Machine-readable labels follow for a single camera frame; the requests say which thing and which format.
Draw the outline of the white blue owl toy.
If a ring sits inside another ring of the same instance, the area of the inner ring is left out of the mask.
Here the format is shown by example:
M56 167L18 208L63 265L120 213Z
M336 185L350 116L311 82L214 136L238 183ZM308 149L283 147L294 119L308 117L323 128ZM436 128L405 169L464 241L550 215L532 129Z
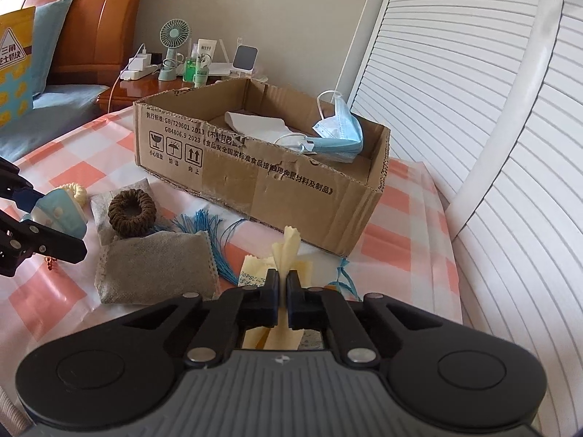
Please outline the white blue owl toy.
M63 188L53 189L40 198L30 218L39 225L83 240L87 232L87 218L75 198Z

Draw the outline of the yellow cloth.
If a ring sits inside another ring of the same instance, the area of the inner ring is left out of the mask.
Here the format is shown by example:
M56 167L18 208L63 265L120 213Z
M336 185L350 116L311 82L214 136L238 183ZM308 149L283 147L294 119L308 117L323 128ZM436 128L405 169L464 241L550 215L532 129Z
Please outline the yellow cloth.
M239 286L264 286L269 269L279 274L279 306L276 327L255 327L245 334L243 347L260 350L297 350L304 330L292 330L286 308L286 277L296 272L302 287L311 287L313 264L311 260L298 259L301 237L296 228L286 226L283 241L272 244L272 256L245 256L239 273Z

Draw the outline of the cream scrunchie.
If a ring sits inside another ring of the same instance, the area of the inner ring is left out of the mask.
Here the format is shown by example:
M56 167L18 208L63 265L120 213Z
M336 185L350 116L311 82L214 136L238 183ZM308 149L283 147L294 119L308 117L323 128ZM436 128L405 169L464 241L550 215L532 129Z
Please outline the cream scrunchie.
M88 195L83 185L78 184L78 182L70 182L69 184L60 185L59 188L69 194L81 208L86 205Z

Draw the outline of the blue tassel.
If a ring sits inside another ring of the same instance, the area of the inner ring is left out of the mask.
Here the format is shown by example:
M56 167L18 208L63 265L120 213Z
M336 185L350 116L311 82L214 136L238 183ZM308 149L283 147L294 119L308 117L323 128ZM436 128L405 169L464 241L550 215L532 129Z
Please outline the blue tassel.
M208 234L218 275L231 285L238 284L238 275L226 259L226 245L236 229L244 222L246 219L241 218L230 224L225 224L218 214L209 212L207 208L199 209L193 215L180 214L171 220L179 232L188 234L206 232Z

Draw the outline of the brown scrunchie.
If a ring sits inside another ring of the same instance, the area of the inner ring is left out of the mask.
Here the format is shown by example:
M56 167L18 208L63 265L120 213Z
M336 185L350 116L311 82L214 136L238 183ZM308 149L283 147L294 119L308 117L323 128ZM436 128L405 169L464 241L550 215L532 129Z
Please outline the brown scrunchie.
M130 188L118 193L108 208L111 227L123 238L143 237L156 221L156 206L142 189Z

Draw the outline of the grey fabric sachet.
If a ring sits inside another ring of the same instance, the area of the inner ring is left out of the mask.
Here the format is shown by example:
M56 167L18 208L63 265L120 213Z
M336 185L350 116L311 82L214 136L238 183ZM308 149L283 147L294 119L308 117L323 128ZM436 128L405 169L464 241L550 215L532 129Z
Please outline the grey fabric sachet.
M104 304L153 305L184 293L219 294L218 268L206 232L160 231L101 248L95 287Z
M102 247L152 234L158 220L158 204L146 178L93 195L90 206Z

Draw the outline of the blue surgical mask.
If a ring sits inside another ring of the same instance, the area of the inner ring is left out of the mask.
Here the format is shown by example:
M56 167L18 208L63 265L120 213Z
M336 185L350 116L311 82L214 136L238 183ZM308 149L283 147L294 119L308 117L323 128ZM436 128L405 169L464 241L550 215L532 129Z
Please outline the blue surgical mask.
M321 99L331 96L334 114L325 117ZM290 133L281 135L275 145L295 150L305 155L324 156L333 162L350 164L355 161L364 148L364 134L360 122L352 115L342 94L335 90L327 90L316 97L316 105L320 120L312 130L316 136Z

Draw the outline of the white paper towel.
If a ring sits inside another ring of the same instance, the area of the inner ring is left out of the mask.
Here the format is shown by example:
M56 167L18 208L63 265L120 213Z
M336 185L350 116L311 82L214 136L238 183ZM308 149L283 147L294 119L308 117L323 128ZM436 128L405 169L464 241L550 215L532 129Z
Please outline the white paper towel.
M281 118L261 117L255 114L239 114L227 111L224 115L226 124L235 132L276 144L294 136Z

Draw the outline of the grey bedsheet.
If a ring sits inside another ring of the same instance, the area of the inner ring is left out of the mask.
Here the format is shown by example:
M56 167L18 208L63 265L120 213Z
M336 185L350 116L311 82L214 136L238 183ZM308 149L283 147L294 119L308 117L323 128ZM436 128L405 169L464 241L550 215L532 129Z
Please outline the grey bedsheet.
M14 163L65 133L101 114L97 98L108 90L101 85L52 85L37 98L34 108L19 121L1 127L1 157Z

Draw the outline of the blue yellow pillow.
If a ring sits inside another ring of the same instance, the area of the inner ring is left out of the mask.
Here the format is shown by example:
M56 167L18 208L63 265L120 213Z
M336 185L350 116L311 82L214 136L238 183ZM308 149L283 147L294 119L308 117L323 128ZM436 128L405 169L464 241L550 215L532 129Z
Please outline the blue yellow pillow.
M1 16L1 124L19 121L43 93L73 0L56 0Z

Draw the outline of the cardboard box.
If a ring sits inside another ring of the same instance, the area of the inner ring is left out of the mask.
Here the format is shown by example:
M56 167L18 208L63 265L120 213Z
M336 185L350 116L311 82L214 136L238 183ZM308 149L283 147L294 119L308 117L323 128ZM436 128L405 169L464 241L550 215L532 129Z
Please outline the cardboard box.
M348 256L383 195L387 127L361 118L364 148L351 163L300 154L240 134L228 113L281 119L311 134L331 104L251 79L169 90L133 105L136 164L164 181L277 230L292 226L304 242Z

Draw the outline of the wooden headboard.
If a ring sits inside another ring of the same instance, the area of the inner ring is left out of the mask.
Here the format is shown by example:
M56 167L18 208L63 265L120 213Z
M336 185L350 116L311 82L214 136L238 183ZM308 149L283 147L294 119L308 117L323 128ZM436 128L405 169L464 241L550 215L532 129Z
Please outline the wooden headboard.
M3 13L56 0L1 0ZM111 86L130 57L139 0L73 0L47 83Z

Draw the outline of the green desk fan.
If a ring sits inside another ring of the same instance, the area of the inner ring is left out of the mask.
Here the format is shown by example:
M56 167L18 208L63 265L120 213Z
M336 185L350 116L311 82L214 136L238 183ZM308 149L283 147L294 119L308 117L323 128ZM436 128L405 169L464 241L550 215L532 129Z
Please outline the green desk fan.
M184 62L184 56L178 51L190 37L190 26L183 19L171 19L160 29L160 43L166 48L158 80L173 81L177 77L177 69Z

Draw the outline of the green tube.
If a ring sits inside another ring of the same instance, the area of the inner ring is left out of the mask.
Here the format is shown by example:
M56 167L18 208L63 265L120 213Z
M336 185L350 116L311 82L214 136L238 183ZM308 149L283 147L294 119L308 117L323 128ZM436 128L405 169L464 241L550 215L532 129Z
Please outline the green tube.
M201 88L207 85L208 74L211 63L214 59L216 40L199 39L197 41L197 52L195 58L194 86Z

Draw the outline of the white curved frame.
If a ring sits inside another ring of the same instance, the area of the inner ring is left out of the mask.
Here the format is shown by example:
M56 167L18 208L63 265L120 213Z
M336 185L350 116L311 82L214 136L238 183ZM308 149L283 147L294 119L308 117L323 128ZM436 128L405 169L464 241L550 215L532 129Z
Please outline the white curved frame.
M543 86L556 43L564 0L539 0L537 13L514 84L472 170L446 210L455 239L502 171Z

